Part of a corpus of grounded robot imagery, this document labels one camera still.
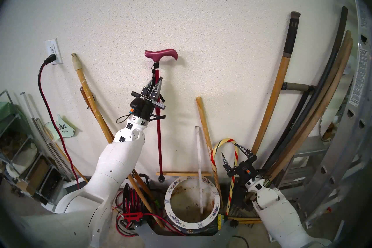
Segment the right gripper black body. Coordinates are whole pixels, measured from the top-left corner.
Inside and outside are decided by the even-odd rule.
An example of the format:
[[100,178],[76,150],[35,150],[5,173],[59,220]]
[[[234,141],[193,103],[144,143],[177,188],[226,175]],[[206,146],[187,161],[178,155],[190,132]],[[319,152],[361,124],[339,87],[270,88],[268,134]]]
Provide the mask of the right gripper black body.
[[253,167],[253,162],[257,160],[256,155],[253,155],[252,160],[247,159],[246,161],[240,162],[238,166],[234,166],[235,175],[228,175],[230,178],[235,178],[236,175],[239,176],[239,179],[243,183],[247,183],[253,178],[256,178],[258,175],[262,174],[262,169],[255,169]]

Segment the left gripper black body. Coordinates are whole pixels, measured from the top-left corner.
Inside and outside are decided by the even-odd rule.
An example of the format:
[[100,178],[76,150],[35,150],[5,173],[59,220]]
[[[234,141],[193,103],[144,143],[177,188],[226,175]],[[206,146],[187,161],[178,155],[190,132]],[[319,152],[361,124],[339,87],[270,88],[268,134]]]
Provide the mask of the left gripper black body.
[[130,104],[130,115],[144,120],[161,120],[166,118],[166,115],[152,114],[155,108],[164,110],[165,105],[163,103],[134,91],[132,91],[131,95],[135,97],[135,99]]

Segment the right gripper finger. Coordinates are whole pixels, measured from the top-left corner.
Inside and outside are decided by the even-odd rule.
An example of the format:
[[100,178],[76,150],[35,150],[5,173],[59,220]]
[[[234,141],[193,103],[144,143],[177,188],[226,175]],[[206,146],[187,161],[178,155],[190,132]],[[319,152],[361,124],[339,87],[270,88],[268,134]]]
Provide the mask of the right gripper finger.
[[227,175],[235,175],[235,168],[231,168],[224,154],[221,153],[223,160],[223,167],[226,170]]
[[243,146],[241,146],[237,143],[234,143],[234,146],[237,148],[237,155],[239,154],[239,151],[241,151],[245,156],[247,156],[247,159],[249,159],[250,161],[252,160],[253,153],[249,149],[247,149],[247,148],[245,148],[245,147],[243,147]]

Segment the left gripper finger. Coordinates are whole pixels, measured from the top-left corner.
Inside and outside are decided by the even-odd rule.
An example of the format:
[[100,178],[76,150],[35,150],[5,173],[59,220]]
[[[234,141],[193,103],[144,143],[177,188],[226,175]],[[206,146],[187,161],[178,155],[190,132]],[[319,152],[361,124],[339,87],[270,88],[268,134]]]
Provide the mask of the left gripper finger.
[[142,89],[141,95],[144,97],[152,97],[154,89],[154,79],[151,79],[146,86]]
[[152,91],[150,93],[150,99],[151,100],[158,100],[161,96],[160,90],[161,90],[161,84],[162,84],[162,77],[159,77],[159,79],[154,84]]

